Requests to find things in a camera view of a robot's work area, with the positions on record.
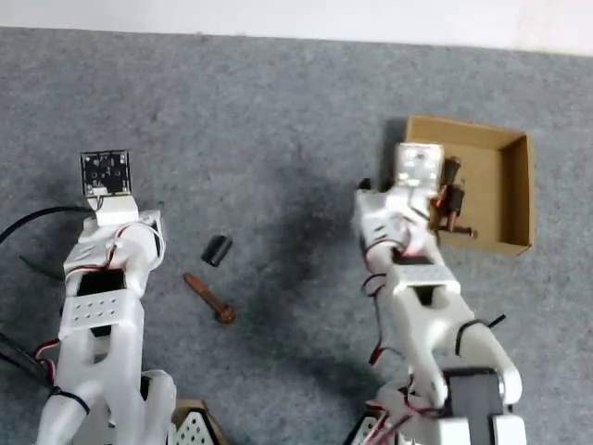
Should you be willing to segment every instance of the copper screw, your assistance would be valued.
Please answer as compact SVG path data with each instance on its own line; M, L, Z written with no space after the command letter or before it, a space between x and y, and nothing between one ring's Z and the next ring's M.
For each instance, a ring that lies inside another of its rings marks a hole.
M183 280L187 283L197 295L212 308L216 314L216 320L220 323L229 324L236 318L234 309L228 304L220 301L211 291L206 287L204 283L198 280L195 276L190 273L186 273L183 276Z
M467 235L470 238L476 239L478 237L478 231L472 227L453 227L453 230L449 230L445 225L441 225L438 230L451 232L452 234Z
M438 195L436 196L435 207L437 209L441 207L441 204L443 204L443 201L445 200L445 196L447 195L447 188L447 185L443 185L439 190Z

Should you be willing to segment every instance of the brown cardboard box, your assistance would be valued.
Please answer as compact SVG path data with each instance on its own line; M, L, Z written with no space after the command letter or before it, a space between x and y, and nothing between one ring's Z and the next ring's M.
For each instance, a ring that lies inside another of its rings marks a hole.
M192 412L192 411L204 411L208 414L208 420L210 425L212 426L212 430L214 431L214 435L218 440L220 445L229 445L229 441L224 434L222 433L221 426L216 422L210 411L208 410L208 406L202 400L177 400L177 405L175 407L175 411L173 412L173 416L171 417L171 421L179 428L185 417Z
M534 244L533 161L529 137L504 128L431 116L408 119L406 142L440 144L461 159L457 181L465 182L459 226L477 239L441 232L444 244L519 255Z

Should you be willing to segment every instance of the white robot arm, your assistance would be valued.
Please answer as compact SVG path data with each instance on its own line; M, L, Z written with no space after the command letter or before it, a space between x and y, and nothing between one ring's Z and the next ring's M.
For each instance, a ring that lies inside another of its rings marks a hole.
M442 147L401 144L396 163L388 191L360 185L354 224L378 311L372 362L383 350L399 351L410 382L378 391L375 408L385 414L358 443L525 445L524 421L512 414L519 372L490 326L475 319L430 231ZM454 352L463 365L441 369L436 350Z
M127 153L82 155L82 167L95 216L64 263L55 388L36 443L163 445L176 387L163 371L141 371L141 298L165 252L160 213L138 211Z

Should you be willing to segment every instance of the bolt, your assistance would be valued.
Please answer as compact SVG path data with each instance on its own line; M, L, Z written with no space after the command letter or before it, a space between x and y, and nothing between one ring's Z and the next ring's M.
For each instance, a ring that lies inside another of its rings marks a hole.
M230 324L236 318L234 309L226 303L220 301L204 283L198 280L190 273L183 275L183 280L187 283L197 295L199 295L210 308L214 310L216 320L220 323Z
M467 235L470 238L476 239L478 237L478 231L472 227L453 227L453 230L449 230L448 226L441 225L438 230L445 232L451 232L452 234Z

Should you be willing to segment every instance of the black rubber cap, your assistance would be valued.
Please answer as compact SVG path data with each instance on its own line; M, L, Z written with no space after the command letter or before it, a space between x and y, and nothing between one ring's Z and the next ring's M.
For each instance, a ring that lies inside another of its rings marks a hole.
M212 267L219 267L232 245L233 239L229 236L214 235L202 253L202 260Z
M443 165L441 174L441 185L453 185L455 176L461 167L461 161L458 158L447 158Z
M451 186L448 190L447 201L445 203L447 213L454 211L457 213L457 216L460 216L463 197L465 197L465 191L462 188L456 185Z

